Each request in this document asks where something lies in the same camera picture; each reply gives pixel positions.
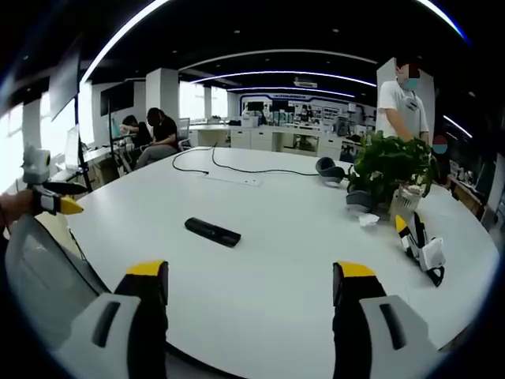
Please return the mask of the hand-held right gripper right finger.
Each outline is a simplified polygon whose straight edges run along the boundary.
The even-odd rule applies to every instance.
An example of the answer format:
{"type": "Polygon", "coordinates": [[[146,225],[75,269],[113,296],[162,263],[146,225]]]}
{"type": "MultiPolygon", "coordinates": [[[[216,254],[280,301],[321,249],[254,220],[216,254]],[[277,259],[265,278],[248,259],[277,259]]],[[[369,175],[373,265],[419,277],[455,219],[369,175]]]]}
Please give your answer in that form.
{"type": "Polygon", "coordinates": [[[333,264],[334,378],[426,378],[441,359],[428,324],[370,268],[333,264]]]}

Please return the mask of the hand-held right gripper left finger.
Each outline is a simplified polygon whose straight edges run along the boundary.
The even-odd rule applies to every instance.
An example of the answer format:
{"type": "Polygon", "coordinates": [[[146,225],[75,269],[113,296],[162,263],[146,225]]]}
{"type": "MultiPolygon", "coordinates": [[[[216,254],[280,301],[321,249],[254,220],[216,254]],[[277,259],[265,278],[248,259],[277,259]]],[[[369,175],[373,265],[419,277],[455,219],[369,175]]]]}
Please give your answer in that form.
{"type": "Polygon", "coordinates": [[[96,298],[54,353],[71,378],[166,378],[166,261],[129,268],[112,293],[96,298]]]}

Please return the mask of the person's left hand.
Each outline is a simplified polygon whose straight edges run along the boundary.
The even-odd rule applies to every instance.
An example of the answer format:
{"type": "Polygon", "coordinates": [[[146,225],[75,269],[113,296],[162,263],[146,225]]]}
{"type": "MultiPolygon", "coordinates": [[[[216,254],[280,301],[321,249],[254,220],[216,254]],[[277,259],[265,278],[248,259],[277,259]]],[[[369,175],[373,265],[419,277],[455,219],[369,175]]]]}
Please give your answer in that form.
{"type": "Polygon", "coordinates": [[[30,189],[1,195],[1,231],[24,214],[34,214],[34,197],[30,189]]]}

